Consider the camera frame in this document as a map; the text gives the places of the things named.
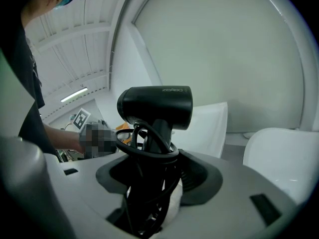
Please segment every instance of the white curved wall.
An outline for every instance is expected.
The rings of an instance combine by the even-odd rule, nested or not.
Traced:
[[[300,125],[299,52],[269,0],[149,0],[136,26],[163,85],[228,102],[229,132]]]

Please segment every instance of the black hair dryer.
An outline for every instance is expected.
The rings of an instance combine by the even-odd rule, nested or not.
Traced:
[[[130,124],[145,121],[170,145],[172,129],[186,130],[193,111],[193,97],[188,86],[132,87],[118,99],[120,116]],[[149,135],[144,150],[160,153]]]

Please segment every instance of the fluorescent light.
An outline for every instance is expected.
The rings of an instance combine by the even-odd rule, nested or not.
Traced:
[[[84,91],[87,91],[87,90],[88,90],[88,88],[83,88],[83,89],[81,89],[81,90],[79,90],[79,91],[77,91],[77,92],[75,92],[75,93],[73,93],[73,94],[71,94],[71,95],[69,95],[69,96],[63,98],[63,99],[61,100],[61,102],[67,101],[68,99],[70,99],[70,98],[72,98],[72,97],[74,97],[74,96],[76,96],[76,95],[78,95],[78,94],[80,94],[80,93],[82,93],[82,92],[84,92]]]

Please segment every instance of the black cable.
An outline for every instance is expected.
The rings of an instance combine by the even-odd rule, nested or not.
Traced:
[[[132,133],[131,146],[122,143],[118,139],[118,135],[122,133]],[[155,143],[158,145],[161,151],[161,154],[151,153],[148,151],[138,149],[138,147],[143,146],[142,143],[137,142],[138,135],[140,135],[142,138],[145,138],[147,134],[153,137]],[[153,162],[156,165],[166,166],[163,177],[163,180],[165,179],[165,188],[164,190],[160,191],[160,193],[156,197],[153,197],[151,199],[145,199],[143,197],[134,197],[133,200],[129,201],[127,199],[127,196],[124,196],[126,198],[126,212],[129,226],[132,230],[132,234],[135,236],[139,236],[140,238],[147,239],[160,229],[160,226],[162,225],[168,212],[170,195],[172,194],[180,180],[181,169],[177,162],[179,151],[173,143],[170,143],[169,146],[168,143],[163,139],[163,137],[151,125],[144,121],[136,122],[134,124],[134,129],[123,129],[117,131],[116,138],[117,148],[128,154],[133,159],[134,163],[137,165],[137,171],[140,180],[143,180],[143,172],[139,164],[140,159],[147,160],[147,162]],[[135,185],[139,185],[140,183],[141,182],[136,180],[134,185],[131,185],[131,187],[133,188],[135,187]],[[159,214],[156,216],[155,222],[141,234],[139,232],[139,229],[134,228],[133,223],[131,222],[132,217],[129,209],[135,206],[133,207],[133,209],[136,210],[138,206],[153,204],[161,206],[161,210]]]

